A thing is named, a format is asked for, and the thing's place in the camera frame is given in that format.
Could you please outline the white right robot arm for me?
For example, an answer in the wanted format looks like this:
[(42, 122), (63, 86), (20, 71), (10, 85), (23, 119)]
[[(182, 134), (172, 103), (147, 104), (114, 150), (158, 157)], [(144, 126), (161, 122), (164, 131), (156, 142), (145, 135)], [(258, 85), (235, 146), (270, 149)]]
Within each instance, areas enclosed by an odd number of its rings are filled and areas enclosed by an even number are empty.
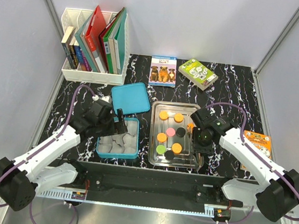
[(242, 135), (226, 116), (215, 117), (200, 108), (191, 114), (195, 126), (192, 140), (195, 152), (203, 153), (218, 144), (235, 157), (256, 180), (256, 184), (229, 179), (213, 190), (213, 200), (223, 205), (230, 200), (258, 207), (261, 214), (272, 222), (299, 205), (299, 173), (285, 170), (263, 154)]

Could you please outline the teal box lid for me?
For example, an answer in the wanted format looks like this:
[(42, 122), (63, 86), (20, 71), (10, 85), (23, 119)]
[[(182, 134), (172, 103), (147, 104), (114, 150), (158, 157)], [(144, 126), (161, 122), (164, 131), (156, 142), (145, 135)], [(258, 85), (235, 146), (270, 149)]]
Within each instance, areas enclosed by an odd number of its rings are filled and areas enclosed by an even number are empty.
[(150, 110), (146, 85), (142, 82), (114, 86), (111, 91), (115, 114), (122, 109), (123, 115), (145, 113)]

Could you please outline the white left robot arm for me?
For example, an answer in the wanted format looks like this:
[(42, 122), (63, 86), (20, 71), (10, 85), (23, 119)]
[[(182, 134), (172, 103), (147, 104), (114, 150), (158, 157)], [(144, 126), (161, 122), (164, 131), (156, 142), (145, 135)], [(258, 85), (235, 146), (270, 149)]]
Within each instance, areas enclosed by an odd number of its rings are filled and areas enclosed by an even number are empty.
[(85, 183), (85, 169), (76, 162), (47, 169), (65, 151), (90, 137), (127, 133), (123, 109), (114, 109), (111, 97), (94, 97), (81, 114), (68, 115), (67, 121), (51, 137), (30, 151), (9, 160), (0, 159), (0, 197), (14, 211), (29, 205), (45, 190), (62, 184), (74, 188)]

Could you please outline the orange fish shaped cookie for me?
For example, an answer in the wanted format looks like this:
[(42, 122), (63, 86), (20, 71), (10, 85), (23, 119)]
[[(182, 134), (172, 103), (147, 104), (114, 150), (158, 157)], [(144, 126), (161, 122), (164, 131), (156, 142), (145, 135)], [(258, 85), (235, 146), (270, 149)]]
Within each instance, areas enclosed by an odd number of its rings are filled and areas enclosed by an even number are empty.
[(187, 125), (187, 132), (188, 132), (188, 134), (192, 134), (193, 133), (193, 128), (194, 128), (193, 123), (189, 123)]

